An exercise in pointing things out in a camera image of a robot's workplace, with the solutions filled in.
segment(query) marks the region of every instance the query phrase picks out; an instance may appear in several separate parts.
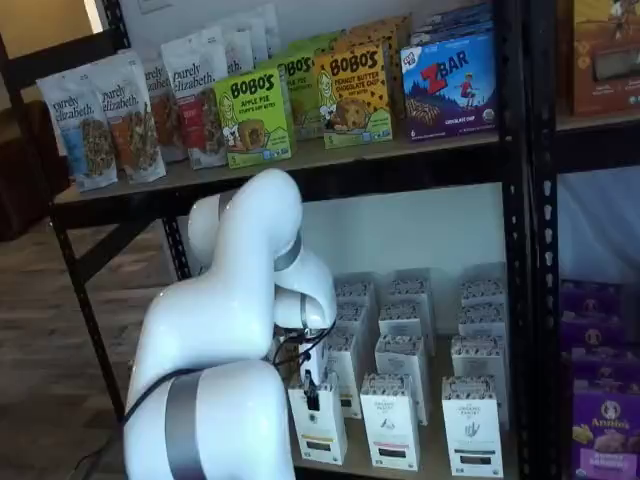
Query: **brown couch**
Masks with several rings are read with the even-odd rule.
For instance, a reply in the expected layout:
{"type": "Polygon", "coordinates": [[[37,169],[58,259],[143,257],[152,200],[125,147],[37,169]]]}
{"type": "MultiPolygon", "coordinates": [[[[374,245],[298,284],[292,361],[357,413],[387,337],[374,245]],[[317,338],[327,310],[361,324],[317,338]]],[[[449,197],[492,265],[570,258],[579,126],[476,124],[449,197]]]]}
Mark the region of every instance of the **brown couch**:
{"type": "MultiPolygon", "coordinates": [[[[53,194],[69,186],[66,159],[58,155],[51,117],[44,102],[26,104],[36,149],[53,194]]],[[[11,109],[0,111],[0,240],[10,240],[47,214],[27,150],[11,109]]]]}

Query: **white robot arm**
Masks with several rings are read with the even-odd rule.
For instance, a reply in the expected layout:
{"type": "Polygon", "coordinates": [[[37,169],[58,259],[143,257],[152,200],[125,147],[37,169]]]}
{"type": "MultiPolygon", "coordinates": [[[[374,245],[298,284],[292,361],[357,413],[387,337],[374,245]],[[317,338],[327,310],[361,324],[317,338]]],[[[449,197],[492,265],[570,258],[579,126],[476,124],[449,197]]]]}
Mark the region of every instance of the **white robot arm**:
{"type": "Polygon", "coordinates": [[[127,408],[163,376],[202,370],[167,381],[125,426],[131,480],[294,478],[285,391],[260,359],[274,323],[327,329],[336,316],[331,273],[304,249],[301,221],[297,186],[275,169],[194,206],[190,243],[212,266],[149,307],[127,408]]]}

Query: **shelf board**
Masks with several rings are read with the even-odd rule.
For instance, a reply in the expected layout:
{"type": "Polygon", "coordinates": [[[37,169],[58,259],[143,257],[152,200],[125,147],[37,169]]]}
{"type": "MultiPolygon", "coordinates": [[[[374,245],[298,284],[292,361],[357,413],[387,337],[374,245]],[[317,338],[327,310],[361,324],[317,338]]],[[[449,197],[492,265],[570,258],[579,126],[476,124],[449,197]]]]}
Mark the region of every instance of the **shelf board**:
{"type": "Polygon", "coordinates": [[[71,187],[55,198],[53,208],[66,228],[184,215],[199,198],[238,188],[269,167],[288,171],[305,201],[497,182],[503,178],[503,157],[496,132],[331,150],[319,139],[300,142],[293,158],[276,163],[192,170],[185,161],[169,164],[167,175],[152,183],[120,179],[82,193],[71,187]]]}
{"type": "MultiPolygon", "coordinates": [[[[420,469],[418,472],[395,470],[390,468],[373,467],[363,420],[347,419],[347,455],[342,466],[313,462],[303,459],[300,455],[297,436],[293,427],[293,419],[290,420],[291,451],[296,469],[304,469],[305,472],[321,470],[360,478],[384,478],[393,480],[418,480],[433,478],[446,480],[453,477],[449,465],[449,453],[445,437],[444,418],[442,415],[442,377],[453,374],[451,356],[449,355],[448,338],[439,337],[437,344],[437,356],[430,364],[431,385],[431,416],[429,425],[419,426],[420,434],[420,469]]],[[[508,480],[519,478],[517,464],[516,438],[513,432],[504,433],[502,436],[502,461],[504,464],[504,478],[508,480]]]]}
{"type": "Polygon", "coordinates": [[[640,165],[640,112],[556,116],[553,161],[558,173],[640,165]]]}

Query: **wooden floor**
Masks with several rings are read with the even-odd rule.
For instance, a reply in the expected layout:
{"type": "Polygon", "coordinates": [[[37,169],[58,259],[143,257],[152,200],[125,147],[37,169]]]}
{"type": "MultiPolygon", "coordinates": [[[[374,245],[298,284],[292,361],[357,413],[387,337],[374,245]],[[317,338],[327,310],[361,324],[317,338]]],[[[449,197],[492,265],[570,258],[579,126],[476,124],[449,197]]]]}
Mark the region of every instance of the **wooden floor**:
{"type": "MultiPolygon", "coordinates": [[[[73,232],[77,254],[108,229],[73,232]]],[[[89,284],[120,389],[146,306],[171,282],[160,236],[139,236],[89,284]]],[[[114,426],[111,405],[51,228],[0,244],[0,479],[66,480],[114,426]]],[[[93,480],[124,479],[115,448],[93,480]]]]}

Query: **gray band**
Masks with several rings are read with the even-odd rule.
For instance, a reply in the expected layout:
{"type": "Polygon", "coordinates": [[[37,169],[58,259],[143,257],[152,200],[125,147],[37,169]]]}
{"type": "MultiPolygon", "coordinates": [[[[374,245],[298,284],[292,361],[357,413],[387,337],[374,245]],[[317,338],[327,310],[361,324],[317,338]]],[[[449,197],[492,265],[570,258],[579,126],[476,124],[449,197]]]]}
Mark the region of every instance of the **gray band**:
{"type": "Polygon", "coordinates": [[[302,328],[307,329],[307,296],[304,293],[300,294],[300,323],[302,328]]]}
{"type": "Polygon", "coordinates": [[[176,378],[169,387],[164,420],[169,468],[174,480],[207,480],[196,437],[196,398],[202,372],[176,378]]]}
{"type": "Polygon", "coordinates": [[[291,248],[280,255],[273,262],[273,268],[276,272],[281,272],[282,270],[286,270],[293,262],[296,261],[298,256],[300,255],[300,251],[302,250],[302,235],[298,232],[296,235],[296,240],[291,245],[291,248]]]}
{"type": "Polygon", "coordinates": [[[222,214],[224,213],[224,209],[227,208],[229,202],[235,195],[237,190],[228,190],[226,192],[222,192],[220,194],[220,198],[218,198],[218,220],[222,218],[222,214]]]}

